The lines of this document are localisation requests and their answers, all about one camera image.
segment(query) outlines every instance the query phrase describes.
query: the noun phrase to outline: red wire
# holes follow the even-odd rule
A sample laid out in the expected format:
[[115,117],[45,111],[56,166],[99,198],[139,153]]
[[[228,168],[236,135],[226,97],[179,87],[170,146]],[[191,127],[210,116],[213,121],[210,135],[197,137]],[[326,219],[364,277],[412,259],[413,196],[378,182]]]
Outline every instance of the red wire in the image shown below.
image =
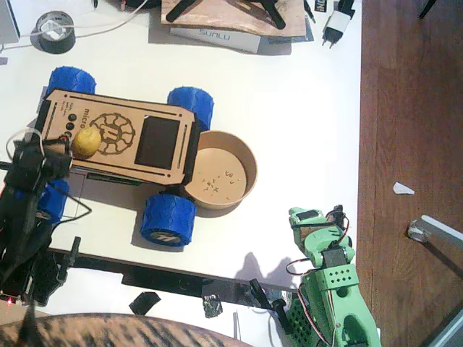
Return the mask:
[[301,288],[304,286],[304,283],[301,283],[299,285],[299,288],[297,289],[297,297],[299,298],[299,301],[301,301],[302,308],[304,309],[304,313],[306,318],[308,319],[310,325],[312,325],[312,328],[314,331],[317,333],[318,337],[326,344],[329,345],[328,341],[323,337],[322,333],[319,331],[317,326],[315,325],[315,322],[313,321],[312,317],[310,316],[307,307],[305,306],[304,299],[302,298],[302,293],[301,293]]

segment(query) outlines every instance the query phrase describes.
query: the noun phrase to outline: black cable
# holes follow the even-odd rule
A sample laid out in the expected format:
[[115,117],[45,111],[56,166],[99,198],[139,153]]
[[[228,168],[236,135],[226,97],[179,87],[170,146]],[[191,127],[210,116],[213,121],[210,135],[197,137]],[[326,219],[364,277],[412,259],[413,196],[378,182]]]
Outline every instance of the black cable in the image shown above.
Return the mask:
[[56,227],[58,227],[59,225],[63,224],[63,223],[68,223],[68,222],[73,222],[77,219],[81,219],[82,217],[85,217],[86,215],[89,215],[92,213],[92,209],[89,208],[86,204],[84,204],[83,202],[77,200],[75,197],[72,197],[68,192],[65,192],[63,189],[61,188],[58,188],[57,186],[55,186],[53,183],[49,182],[48,184],[50,184],[54,189],[56,189],[59,193],[63,194],[63,195],[66,195],[68,198],[70,198],[72,201],[75,201],[77,204],[83,206],[87,211],[84,212],[82,215],[78,215],[77,217],[73,217],[73,218],[70,218],[70,219],[66,219],[66,220],[62,220],[60,222],[58,222],[57,224],[55,224],[55,226],[53,227],[53,230],[56,229]]

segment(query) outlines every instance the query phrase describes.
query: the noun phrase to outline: brown fur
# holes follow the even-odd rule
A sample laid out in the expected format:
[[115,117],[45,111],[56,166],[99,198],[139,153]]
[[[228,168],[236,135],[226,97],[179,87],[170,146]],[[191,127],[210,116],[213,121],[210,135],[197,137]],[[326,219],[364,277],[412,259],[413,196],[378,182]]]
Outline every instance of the brown fur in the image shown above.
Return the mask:
[[[36,321],[44,346],[248,346],[200,327],[128,314],[65,314]],[[32,346],[18,343],[21,326],[0,326],[0,346]]]

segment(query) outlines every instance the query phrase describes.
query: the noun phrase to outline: white paper scrap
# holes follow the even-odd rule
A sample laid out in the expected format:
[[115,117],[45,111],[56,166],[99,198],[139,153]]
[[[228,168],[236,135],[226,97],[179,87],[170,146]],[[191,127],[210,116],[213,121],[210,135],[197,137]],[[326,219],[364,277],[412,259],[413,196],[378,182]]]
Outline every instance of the white paper scrap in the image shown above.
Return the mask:
[[113,313],[123,275],[106,271],[70,268],[67,279],[48,300],[48,314]]
[[394,185],[394,193],[415,195],[415,191],[413,189],[410,189],[409,187],[399,182],[396,182]]

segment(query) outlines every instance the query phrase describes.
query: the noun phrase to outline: engraved gear logo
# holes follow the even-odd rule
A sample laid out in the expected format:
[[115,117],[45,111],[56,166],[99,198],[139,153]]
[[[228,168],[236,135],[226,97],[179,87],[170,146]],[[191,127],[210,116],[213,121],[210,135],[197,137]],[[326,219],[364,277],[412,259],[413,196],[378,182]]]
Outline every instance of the engraved gear logo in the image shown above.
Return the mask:
[[121,154],[132,147],[135,130],[129,119],[120,113],[103,113],[90,123],[101,135],[99,153],[103,155]]

